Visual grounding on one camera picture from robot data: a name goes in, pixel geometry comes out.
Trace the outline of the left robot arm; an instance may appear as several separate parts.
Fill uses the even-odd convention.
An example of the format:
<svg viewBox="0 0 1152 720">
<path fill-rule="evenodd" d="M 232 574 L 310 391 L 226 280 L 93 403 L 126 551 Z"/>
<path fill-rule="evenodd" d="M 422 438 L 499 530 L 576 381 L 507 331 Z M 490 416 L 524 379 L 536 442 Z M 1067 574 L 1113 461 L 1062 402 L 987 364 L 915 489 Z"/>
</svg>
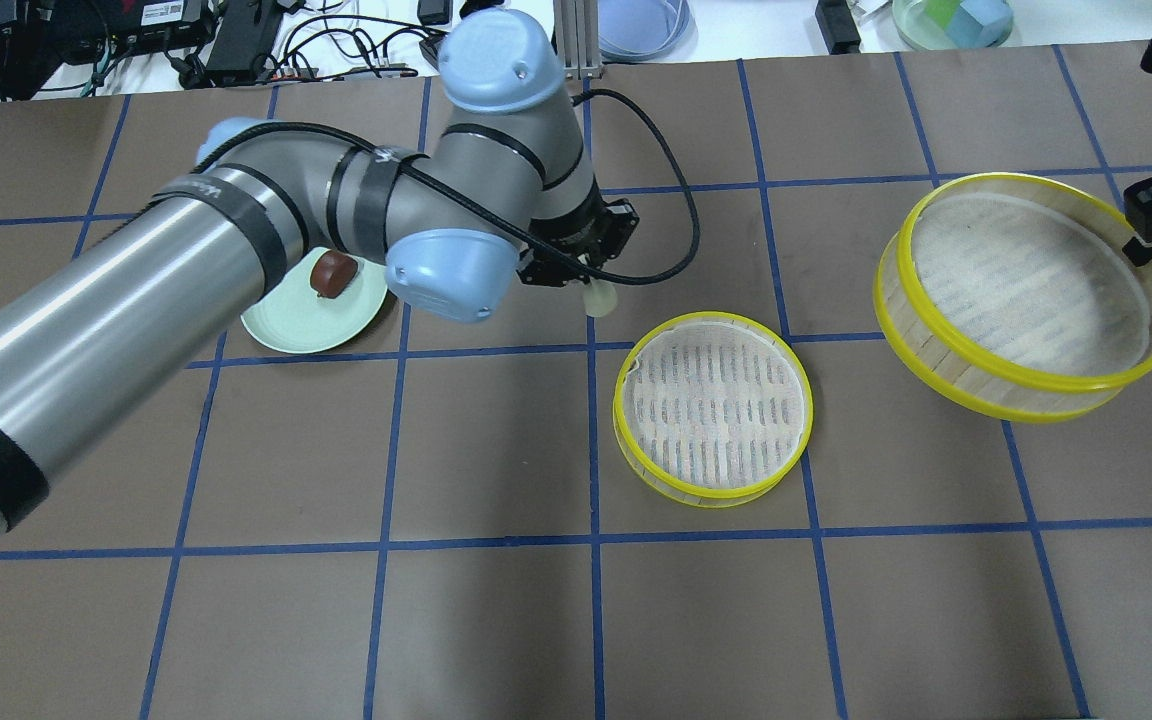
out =
<svg viewBox="0 0 1152 720">
<path fill-rule="evenodd" d="M 485 323 L 513 281 L 613 281 L 637 214 L 602 199 L 544 28 L 475 12 L 435 65 L 453 109 L 430 154 L 225 120 L 191 172 L 0 310 L 0 537 L 314 247 L 450 323 Z"/>
</svg>

